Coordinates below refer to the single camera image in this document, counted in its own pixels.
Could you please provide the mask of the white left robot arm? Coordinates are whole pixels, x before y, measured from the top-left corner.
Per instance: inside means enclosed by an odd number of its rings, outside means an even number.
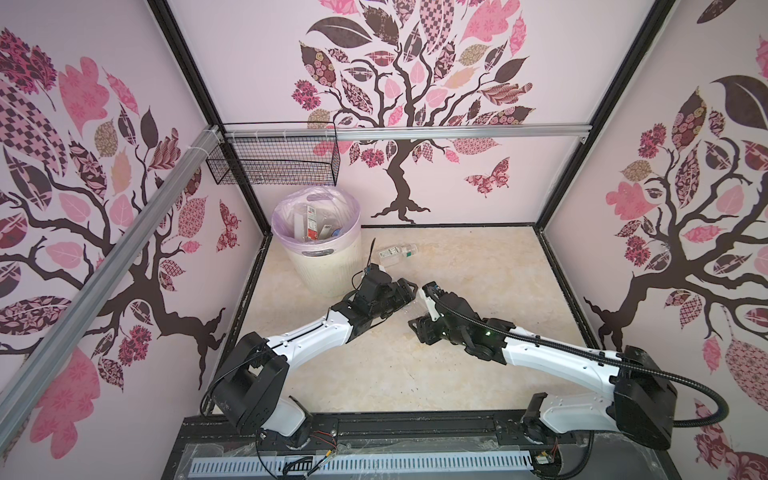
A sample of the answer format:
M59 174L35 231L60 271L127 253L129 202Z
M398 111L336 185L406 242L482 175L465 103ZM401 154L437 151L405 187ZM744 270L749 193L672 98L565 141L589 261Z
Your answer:
M416 299L418 286L371 271L359 288L329 307L319 319L291 332L264 338L256 332L238 340L219 368L206 397L241 435L273 431L302 436L311 414L282 396L288 374L341 347Z

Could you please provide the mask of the red cap clear bottle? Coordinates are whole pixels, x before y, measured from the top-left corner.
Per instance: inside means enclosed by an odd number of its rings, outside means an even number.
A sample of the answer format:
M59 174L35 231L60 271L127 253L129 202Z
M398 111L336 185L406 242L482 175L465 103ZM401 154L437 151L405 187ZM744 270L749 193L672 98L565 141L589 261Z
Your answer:
M318 240L318 223L316 209L308 205L306 207L306 237L308 240Z

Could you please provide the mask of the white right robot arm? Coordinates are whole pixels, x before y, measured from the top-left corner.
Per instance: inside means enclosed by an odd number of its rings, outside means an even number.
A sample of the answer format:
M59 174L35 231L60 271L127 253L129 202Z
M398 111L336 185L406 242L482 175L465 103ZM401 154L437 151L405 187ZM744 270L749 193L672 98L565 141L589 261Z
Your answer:
M643 350L594 350L553 342L501 319L468 321L446 314L408 322L420 342L446 340L483 361L543 371L589 390L545 394L532 402L533 420L555 433L618 432L655 450L671 447L677 390Z

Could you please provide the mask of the blue cap water bottle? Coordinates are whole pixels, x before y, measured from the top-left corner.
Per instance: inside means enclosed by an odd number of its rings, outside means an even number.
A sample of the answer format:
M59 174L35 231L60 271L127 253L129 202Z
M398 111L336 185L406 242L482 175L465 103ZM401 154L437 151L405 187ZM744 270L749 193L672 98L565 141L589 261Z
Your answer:
M334 224L326 224L322 227L322 229L319 232L318 239L319 240L329 240L333 237L339 236L342 232L343 228L341 226L337 226Z

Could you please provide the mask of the tall frosted clear bottle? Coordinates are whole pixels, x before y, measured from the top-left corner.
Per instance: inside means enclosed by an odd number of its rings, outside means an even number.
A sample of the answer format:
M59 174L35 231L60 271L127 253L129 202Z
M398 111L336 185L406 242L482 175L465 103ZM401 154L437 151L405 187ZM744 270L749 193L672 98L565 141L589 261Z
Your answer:
M307 208L305 206L294 209L293 238L300 243L307 241Z

